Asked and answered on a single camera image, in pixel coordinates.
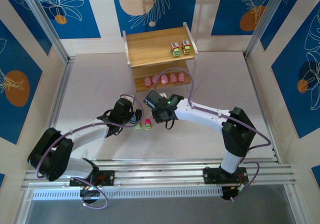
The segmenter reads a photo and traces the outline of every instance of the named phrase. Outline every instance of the orange circle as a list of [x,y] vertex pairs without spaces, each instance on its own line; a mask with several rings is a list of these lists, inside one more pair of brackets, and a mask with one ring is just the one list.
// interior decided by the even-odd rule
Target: orange circle
[[296,88],[301,94],[306,93],[306,91],[308,90],[308,82],[305,79],[301,79],[300,81],[298,81]]
[[264,5],[260,5],[247,11],[240,20],[241,30],[246,32],[254,31],[265,9]]
[[27,103],[30,94],[27,76],[22,71],[12,70],[5,76],[4,82],[9,84],[4,90],[8,101],[16,107],[23,107]]
[[63,15],[56,15],[54,19],[60,25],[64,25],[67,23],[67,18],[65,18]]

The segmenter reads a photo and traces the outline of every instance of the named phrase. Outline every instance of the vent grille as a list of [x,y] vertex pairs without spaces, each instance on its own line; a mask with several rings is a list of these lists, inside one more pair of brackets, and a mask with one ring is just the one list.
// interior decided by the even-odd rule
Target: vent grille
[[[115,188],[102,189],[109,199],[130,198],[181,198],[181,197],[221,197],[221,187],[182,188]],[[33,200],[75,200],[80,198],[79,189],[35,190]]]

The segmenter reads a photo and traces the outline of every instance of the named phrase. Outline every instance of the pink pig figurine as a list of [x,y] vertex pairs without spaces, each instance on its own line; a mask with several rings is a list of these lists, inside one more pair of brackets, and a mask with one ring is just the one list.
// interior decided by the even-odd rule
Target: pink pig figurine
[[147,77],[144,79],[144,85],[145,85],[147,88],[149,88],[149,87],[151,87],[151,84],[152,84],[151,79],[150,79],[150,77],[147,76]]
[[175,74],[173,74],[173,73],[171,73],[170,74],[170,81],[172,82],[172,83],[176,83],[177,82],[177,76],[175,75]]
[[180,72],[180,74],[178,75],[178,81],[183,83],[186,79],[186,76],[183,72]]
[[162,84],[164,84],[164,85],[166,85],[166,84],[168,83],[168,77],[167,77],[165,74],[163,74],[163,75],[161,76],[161,82],[162,82]]
[[153,82],[154,84],[156,84],[156,80],[158,79],[158,77],[159,77],[159,74],[155,74],[155,75],[152,77],[152,82]]

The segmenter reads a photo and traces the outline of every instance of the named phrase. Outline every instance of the white floor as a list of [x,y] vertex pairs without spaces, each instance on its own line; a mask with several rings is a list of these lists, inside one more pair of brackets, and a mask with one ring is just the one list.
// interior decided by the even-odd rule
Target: white floor
[[[201,52],[194,76],[192,100],[217,109],[242,108],[255,127],[268,136],[247,66],[241,52]],[[160,89],[187,96],[186,86]],[[76,56],[65,92],[58,130],[67,131],[88,124],[112,109],[120,94],[135,94],[143,101],[149,91],[135,94],[124,53],[79,54]],[[145,118],[151,110],[143,104]],[[221,133],[187,121],[176,121],[172,130],[152,123],[152,130],[124,129],[119,136],[89,143],[72,153],[73,157],[107,159],[199,159],[223,158],[225,147]],[[256,135],[252,145],[265,141]],[[252,150],[248,158],[272,159],[271,147]]]

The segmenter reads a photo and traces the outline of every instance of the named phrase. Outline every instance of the shelf board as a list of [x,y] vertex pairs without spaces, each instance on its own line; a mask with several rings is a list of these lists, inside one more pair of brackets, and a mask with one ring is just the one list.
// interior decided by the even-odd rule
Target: shelf board
[[195,48],[191,43],[190,54],[184,54],[180,46],[180,56],[173,57],[171,43],[191,40],[185,26],[165,30],[148,31],[126,35],[128,56],[131,67],[141,67],[196,58]]
[[[180,60],[180,61],[173,61],[170,63],[166,64],[161,64],[161,65],[151,65],[151,66],[144,66],[144,67],[133,67],[132,68],[132,73],[133,73],[133,79],[134,79],[134,84],[135,84],[135,90],[137,92],[142,92],[146,90],[152,90],[155,85],[152,83],[150,87],[145,86],[145,78],[152,77],[155,74],[160,74],[164,70],[168,68],[183,68],[186,71],[189,71],[187,63],[185,60]],[[168,71],[166,72],[168,74],[174,73],[176,76],[181,73],[181,71]],[[156,88],[167,88],[167,87],[173,87],[173,86],[179,86],[179,85],[184,85],[184,84],[190,84],[191,83],[191,78],[188,74],[185,74],[185,80],[184,82],[179,82],[177,81],[176,83],[171,83],[170,82],[170,77],[168,77],[168,83],[167,84],[162,84],[161,79],[159,80],[158,84],[156,85]]]

